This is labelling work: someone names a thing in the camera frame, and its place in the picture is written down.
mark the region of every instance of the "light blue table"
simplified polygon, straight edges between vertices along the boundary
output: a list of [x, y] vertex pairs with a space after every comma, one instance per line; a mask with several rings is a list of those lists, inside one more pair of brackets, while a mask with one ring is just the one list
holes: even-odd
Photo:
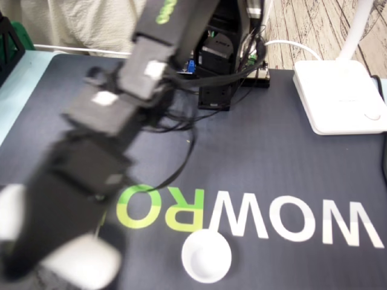
[[0, 146], [57, 53], [27, 50], [0, 88]]

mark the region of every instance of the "small white bowl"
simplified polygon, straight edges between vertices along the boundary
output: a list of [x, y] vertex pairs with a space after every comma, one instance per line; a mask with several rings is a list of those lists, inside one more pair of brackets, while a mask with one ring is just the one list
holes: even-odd
[[199, 230], [188, 236], [181, 250], [187, 273], [201, 283], [221, 280], [231, 266], [231, 249], [217, 231]]

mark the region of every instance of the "green letter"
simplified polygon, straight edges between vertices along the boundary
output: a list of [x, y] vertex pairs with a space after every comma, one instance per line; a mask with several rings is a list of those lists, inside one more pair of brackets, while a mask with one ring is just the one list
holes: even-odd
[[[204, 205], [204, 190], [195, 190], [195, 203], [188, 204], [177, 187], [168, 187], [171, 195], [176, 200], [175, 205], [168, 208], [165, 214], [165, 221], [171, 229], [175, 231], [197, 231], [203, 228], [203, 205]], [[183, 224], [176, 221], [176, 214], [179, 211], [190, 211], [193, 213], [192, 224]]]
[[128, 228], [146, 228], [148, 225], [151, 225], [157, 218], [161, 209], [161, 197], [157, 190], [147, 192], [151, 196], [151, 209], [146, 217], [143, 219], [131, 219], [128, 216], [126, 210], [130, 198], [137, 192], [146, 192], [147, 190], [152, 189], [153, 187], [145, 184], [134, 185], [127, 190], [125, 190], [119, 199], [117, 204], [117, 217], [121, 224]]

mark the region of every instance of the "mouse pad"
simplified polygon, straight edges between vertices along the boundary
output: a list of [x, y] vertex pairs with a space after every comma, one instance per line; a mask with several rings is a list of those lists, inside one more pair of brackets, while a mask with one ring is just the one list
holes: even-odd
[[[0, 147], [0, 183], [24, 182], [69, 128], [59, 114], [86, 70], [116, 63], [52, 60]], [[383, 136], [314, 134], [293, 73], [271, 70], [270, 88], [199, 122], [186, 168], [157, 192], [141, 191], [180, 166], [189, 134], [140, 134], [127, 151], [135, 182], [117, 195], [100, 230], [125, 257], [111, 289], [387, 288]], [[181, 247], [209, 227], [227, 239], [232, 264], [221, 281], [204, 285], [185, 272]]]

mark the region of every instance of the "black desk mat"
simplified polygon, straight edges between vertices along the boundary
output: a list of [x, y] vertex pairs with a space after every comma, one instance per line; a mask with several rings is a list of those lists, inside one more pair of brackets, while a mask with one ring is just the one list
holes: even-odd
[[[24, 182], [50, 142], [67, 129], [59, 117], [82, 86], [85, 71], [94, 65], [112, 68], [117, 60], [86, 56], [56, 56], [0, 147], [0, 183]], [[387, 254], [375, 248], [361, 219], [359, 246], [349, 246], [333, 219], [333, 244], [323, 243], [323, 200], [332, 200], [347, 227], [350, 202], [361, 203], [380, 240], [387, 244], [387, 189], [381, 171], [380, 135], [322, 137], [313, 133], [292, 82], [292, 71], [272, 70], [271, 87], [255, 89], [230, 112], [198, 123], [198, 142], [186, 169], [171, 187], [188, 204], [195, 190], [204, 190], [203, 227], [207, 228], [219, 191], [229, 192], [238, 218], [244, 193], [253, 193], [268, 239], [260, 239], [249, 209], [243, 236], [233, 236], [225, 211], [219, 231], [232, 247], [228, 275], [212, 285], [193, 281], [184, 271], [180, 251], [189, 233], [171, 229], [168, 208], [175, 205], [170, 190], [160, 190], [161, 208], [149, 226], [122, 225], [116, 205], [107, 223], [120, 228], [126, 245], [117, 289], [386, 289]], [[236, 98], [247, 88], [240, 89]], [[182, 162], [187, 133], [143, 133], [129, 148], [137, 162], [131, 176], [157, 185]], [[313, 212], [316, 228], [304, 242], [284, 239], [274, 229], [270, 205], [280, 196], [293, 196]], [[134, 195], [128, 213], [144, 218], [148, 195]], [[177, 221], [192, 221], [178, 213]], [[304, 227], [300, 209], [286, 204], [284, 227]]]

